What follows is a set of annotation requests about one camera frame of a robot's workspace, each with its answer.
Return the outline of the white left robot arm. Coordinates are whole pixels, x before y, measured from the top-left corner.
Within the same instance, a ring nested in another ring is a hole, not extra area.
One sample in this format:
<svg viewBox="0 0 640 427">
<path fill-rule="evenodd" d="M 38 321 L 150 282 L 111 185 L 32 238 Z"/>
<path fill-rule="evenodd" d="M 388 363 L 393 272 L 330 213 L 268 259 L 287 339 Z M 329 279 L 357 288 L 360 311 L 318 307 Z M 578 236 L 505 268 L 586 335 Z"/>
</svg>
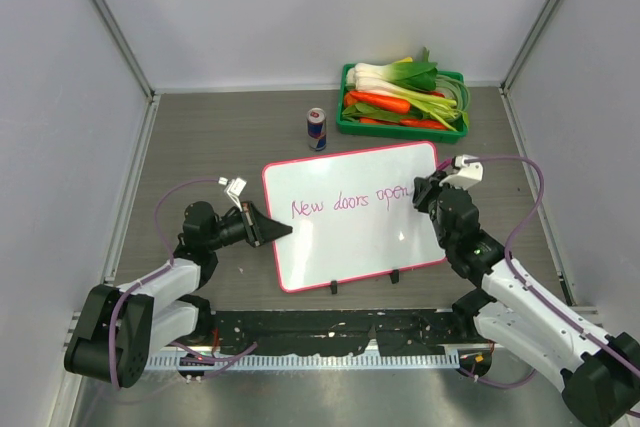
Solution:
<svg viewBox="0 0 640 427">
<path fill-rule="evenodd" d="M 292 227 L 243 202 L 218 215 L 207 202 L 190 204 L 173 256 L 135 281 L 93 287 L 85 300 L 66 349 L 67 372 L 129 388 L 141 377 L 148 358 L 185 339 L 205 344 L 213 332 L 209 301 L 196 296 L 213 276 L 217 252 L 245 242 L 270 244 Z"/>
</svg>

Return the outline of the purple capped marker pen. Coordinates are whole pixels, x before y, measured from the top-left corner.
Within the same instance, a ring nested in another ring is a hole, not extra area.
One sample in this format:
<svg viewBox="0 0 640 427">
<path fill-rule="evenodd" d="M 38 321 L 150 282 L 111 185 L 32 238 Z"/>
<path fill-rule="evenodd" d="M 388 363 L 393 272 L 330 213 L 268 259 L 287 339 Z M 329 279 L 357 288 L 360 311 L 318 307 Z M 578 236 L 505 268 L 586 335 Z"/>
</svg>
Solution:
<svg viewBox="0 0 640 427">
<path fill-rule="evenodd" d="M 451 159 L 446 159 L 446 160 L 442 161 L 442 162 L 438 165 L 437 169 L 438 169 L 438 170 L 444 170 L 444 169 L 448 168 L 448 167 L 451 165 L 451 162 L 452 162 L 452 160 L 451 160 Z"/>
</svg>

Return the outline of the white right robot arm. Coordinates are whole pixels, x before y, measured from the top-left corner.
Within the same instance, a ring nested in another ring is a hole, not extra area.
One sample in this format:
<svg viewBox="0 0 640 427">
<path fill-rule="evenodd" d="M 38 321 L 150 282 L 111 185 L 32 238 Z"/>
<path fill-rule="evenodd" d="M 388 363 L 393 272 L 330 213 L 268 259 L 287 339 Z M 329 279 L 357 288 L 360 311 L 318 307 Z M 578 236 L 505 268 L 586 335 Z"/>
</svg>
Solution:
<svg viewBox="0 0 640 427">
<path fill-rule="evenodd" d="M 611 426 L 639 404 L 639 343 L 612 336 L 537 282 L 480 226 L 469 193 L 436 171 L 414 180 L 413 206 L 429 216 L 453 270 L 474 289 L 453 305 L 451 327 L 526 362 L 586 426 Z"/>
</svg>

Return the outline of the pink framed whiteboard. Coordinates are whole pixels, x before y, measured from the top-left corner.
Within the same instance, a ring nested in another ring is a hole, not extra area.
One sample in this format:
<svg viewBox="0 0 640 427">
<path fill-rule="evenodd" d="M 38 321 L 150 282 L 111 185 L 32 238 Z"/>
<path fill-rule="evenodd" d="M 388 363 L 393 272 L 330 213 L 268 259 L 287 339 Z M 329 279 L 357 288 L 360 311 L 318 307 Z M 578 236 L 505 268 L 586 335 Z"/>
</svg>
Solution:
<svg viewBox="0 0 640 427">
<path fill-rule="evenodd" d="M 275 241 L 288 293 L 424 267 L 444 260 L 428 216 L 412 204 L 413 181 L 437 166 L 427 141 L 267 165 L 269 216 L 291 226 Z"/>
</svg>

